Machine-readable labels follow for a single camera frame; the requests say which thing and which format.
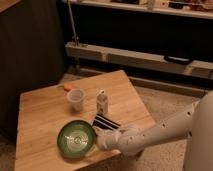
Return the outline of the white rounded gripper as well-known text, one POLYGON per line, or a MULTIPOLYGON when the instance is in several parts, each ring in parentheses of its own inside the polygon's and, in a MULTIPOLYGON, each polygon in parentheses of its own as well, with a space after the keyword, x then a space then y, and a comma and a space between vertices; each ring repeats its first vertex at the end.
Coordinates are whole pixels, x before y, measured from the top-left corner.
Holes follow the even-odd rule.
POLYGON ((97 146, 100 150, 110 151, 118 148, 121 133, 118 130, 102 130, 97 134, 97 146))

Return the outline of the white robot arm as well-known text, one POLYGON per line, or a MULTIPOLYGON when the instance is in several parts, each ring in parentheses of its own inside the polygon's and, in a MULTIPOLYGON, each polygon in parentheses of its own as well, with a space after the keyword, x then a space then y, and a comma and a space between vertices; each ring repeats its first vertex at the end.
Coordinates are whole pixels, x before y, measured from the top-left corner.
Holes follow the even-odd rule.
POLYGON ((122 127, 98 133, 101 150, 135 155, 149 146, 187 139, 183 171, 213 171, 213 91, 183 111, 144 130, 122 127))

